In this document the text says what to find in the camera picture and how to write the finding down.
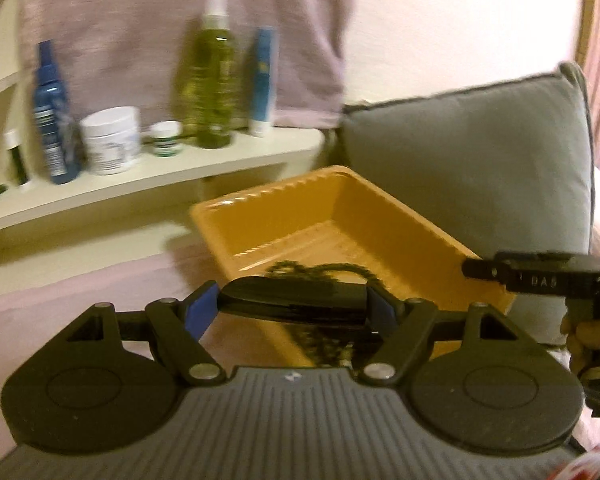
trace white wall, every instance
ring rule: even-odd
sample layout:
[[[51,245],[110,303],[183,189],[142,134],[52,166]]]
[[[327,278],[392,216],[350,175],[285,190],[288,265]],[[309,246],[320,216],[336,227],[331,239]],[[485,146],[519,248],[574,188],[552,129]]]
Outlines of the white wall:
[[[347,102],[430,94],[573,59],[581,0],[357,0]]]

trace bottle of yellow-green liquid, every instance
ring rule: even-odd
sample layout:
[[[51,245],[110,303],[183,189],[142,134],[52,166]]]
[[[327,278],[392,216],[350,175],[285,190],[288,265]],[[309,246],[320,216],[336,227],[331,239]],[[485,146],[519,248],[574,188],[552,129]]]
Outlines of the bottle of yellow-green liquid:
[[[174,82],[176,118],[201,148],[222,148],[232,139],[235,38],[226,8],[226,0],[205,0],[203,29]]]

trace orange plastic bin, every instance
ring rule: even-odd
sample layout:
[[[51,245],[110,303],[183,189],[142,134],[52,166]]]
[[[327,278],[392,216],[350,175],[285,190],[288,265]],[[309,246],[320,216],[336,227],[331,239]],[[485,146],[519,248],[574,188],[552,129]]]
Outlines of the orange plastic bin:
[[[281,260],[353,263],[394,296],[426,298],[443,310],[483,301],[506,312],[514,298],[497,283],[466,279],[461,264],[475,256],[469,249],[348,168],[229,194],[195,205],[192,216],[229,280],[263,274]],[[310,364],[288,348],[294,344],[281,325],[262,322],[262,329],[290,365]]]

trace small jar with white lid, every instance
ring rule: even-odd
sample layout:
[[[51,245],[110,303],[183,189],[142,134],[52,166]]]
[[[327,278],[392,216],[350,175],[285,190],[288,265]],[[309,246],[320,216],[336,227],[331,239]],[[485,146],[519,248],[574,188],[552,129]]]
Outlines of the small jar with white lid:
[[[138,109],[131,106],[108,108],[80,121],[90,168],[96,174],[128,170],[140,155]]]
[[[173,156],[182,149],[182,144],[178,142],[178,137],[182,133],[182,124],[178,121],[152,124],[150,133],[154,155]]]

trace green cushion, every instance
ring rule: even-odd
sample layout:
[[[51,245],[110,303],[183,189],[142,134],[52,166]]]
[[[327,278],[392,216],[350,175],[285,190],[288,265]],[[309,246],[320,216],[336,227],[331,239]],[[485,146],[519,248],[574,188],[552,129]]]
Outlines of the green cushion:
[[[592,140],[576,64],[345,112],[353,170],[480,256],[589,250]],[[520,295],[509,315],[538,341],[559,344],[565,311],[562,298]]]

